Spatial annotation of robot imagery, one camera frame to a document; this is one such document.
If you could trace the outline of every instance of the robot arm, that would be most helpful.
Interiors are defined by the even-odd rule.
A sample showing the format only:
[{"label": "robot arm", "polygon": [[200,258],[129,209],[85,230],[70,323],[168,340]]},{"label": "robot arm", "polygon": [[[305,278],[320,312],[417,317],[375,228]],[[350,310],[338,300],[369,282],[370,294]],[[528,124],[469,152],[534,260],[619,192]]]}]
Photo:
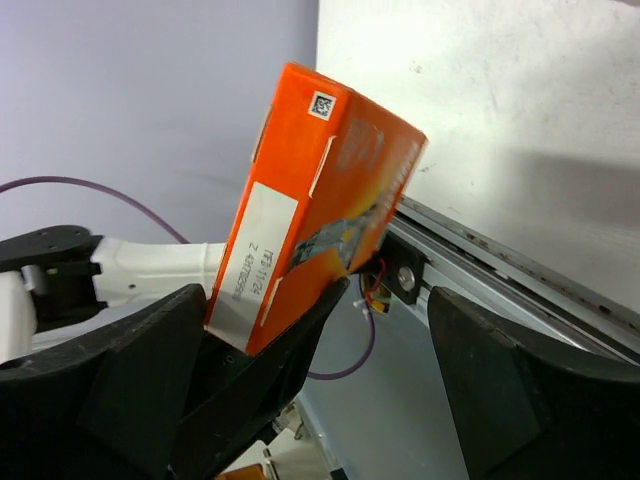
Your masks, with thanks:
[{"label": "robot arm", "polygon": [[[200,284],[207,295],[215,280],[224,251],[224,243],[192,245],[147,245],[131,243],[112,238],[89,236],[81,227],[62,226],[38,230],[16,239],[0,242],[0,259],[9,258],[16,250],[25,250],[29,242],[42,243],[40,247],[50,249],[51,256],[42,255],[39,263],[9,264],[0,261],[0,363],[31,353],[32,337],[37,330],[46,329],[46,324],[55,324],[55,328],[64,328],[79,318],[46,318],[38,329],[38,314],[34,302],[47,310],[51,299],[56,295],[56,278],[73,278],[81,272],[73,272],[78,260],[72,252],[62,268],[52,265],[47,259],[61,248],[49,244],[49,238],[62,240],[65,232],[80,240],[86,240],[90,248],[82,255],[82,262],[95,272],[91,276],[95,292],[96,311],[104,307],[118,307],[132,302],[155,301],[182,288],[187,284]],[[59,316],[63,312],[53,312]]]},{"label": "robot arm", "polygon": [[[75,226],[0,242],[0,338],[15,340],[0,362],[0,478],[213,478],[275,437],[348,280],[250,357],[202,328],[223,248],[136,245]],[[24,355],[36,330],[158,297]]]}]

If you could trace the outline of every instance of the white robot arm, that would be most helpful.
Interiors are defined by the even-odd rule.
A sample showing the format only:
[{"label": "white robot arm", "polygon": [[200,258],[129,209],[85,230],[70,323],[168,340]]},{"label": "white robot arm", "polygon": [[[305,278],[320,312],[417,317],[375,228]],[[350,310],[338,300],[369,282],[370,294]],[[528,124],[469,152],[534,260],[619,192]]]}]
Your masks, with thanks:
[{"label": "white robot arm", "polygon": [[[92,277],[97,300],[108,307],[150,302],[189,283],[201,284],[210,295],[224,246],[147,245],[102,238],[90,257],[101,271]],[[0,364],[31,353],[37,327],[32,293],[42,288],[42,276],[57,273],[55,268],[37,267],[0,273]],[[59,329],[69,333],[59,332],[58,342],[83,333],[74,327]]]}]

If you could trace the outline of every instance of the qr code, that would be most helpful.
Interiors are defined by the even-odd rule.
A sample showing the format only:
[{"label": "qr code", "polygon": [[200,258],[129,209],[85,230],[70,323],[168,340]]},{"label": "qr code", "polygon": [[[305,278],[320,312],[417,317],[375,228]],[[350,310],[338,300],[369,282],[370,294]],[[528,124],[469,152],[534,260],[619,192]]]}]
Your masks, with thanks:
[{"label": "qr code", "polygon": [[311,106],[309,107],[309,114],[322,118],[323,120],[329,120],[335,104],[335,97],[327,95],[326,93],[315,92],[313,94],[313,100],[311,100]]}]

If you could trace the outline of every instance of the red wire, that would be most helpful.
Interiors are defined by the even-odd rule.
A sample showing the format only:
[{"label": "red wire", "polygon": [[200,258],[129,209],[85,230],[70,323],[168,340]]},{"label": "red wire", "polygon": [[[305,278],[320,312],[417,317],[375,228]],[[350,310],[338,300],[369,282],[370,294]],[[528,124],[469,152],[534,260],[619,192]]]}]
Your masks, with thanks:
[{"label": "red wire", "polygon": [[373,283],[373,286],[365,292],[365,298],[369,303],[373,303],[373,297],[371,296],[371,293],[375,292],[378,288],[380,288],[380,284],[382,283],[382,277],[387,271],[387,264],[385,263],[385,261],[382,258],[380,258],[379,260],[381,265],[380,273],[376,277],[376,281]]}]

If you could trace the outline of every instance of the black bracket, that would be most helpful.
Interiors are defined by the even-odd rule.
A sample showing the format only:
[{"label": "black bracket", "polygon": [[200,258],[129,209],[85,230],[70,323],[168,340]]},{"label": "black bracket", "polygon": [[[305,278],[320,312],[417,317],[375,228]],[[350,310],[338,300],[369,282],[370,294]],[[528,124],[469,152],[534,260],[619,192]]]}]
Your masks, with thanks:
[{"label": "black bracket", "polygon": [[[382,284],[407,305],[415,304],[422,286],[424,255],[393,232],[388,232],[380,247],[380,256],[386,265]],[[402,275],[412,279],[411,288],[401,281]]]},{"label": "black bracket", "polygon": [[102,238],[83,227],[57,225],[0,242],[0,272],[29,272],[38,331],[88,320],[106,307],[97,301],[92,280],[100,266],[91,263]]}]

